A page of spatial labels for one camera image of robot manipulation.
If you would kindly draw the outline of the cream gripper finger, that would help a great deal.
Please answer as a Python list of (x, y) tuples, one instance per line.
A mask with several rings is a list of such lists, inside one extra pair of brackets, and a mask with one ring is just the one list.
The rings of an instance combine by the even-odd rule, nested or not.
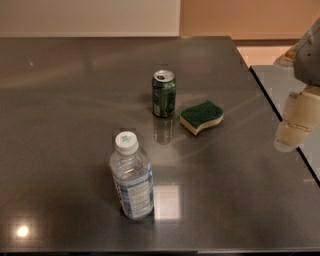
[(297, 52), (298, 44), (291, 46), (284, 54), (279, 56), (273, 63), (275, 67), (290, 69), (294, 66), (294, 59)]
[(291, 92), (285, 102), (275, 136), (274, 147), (291, 152), (320, 123), (320, 87), (307, 85), (301, 92)]

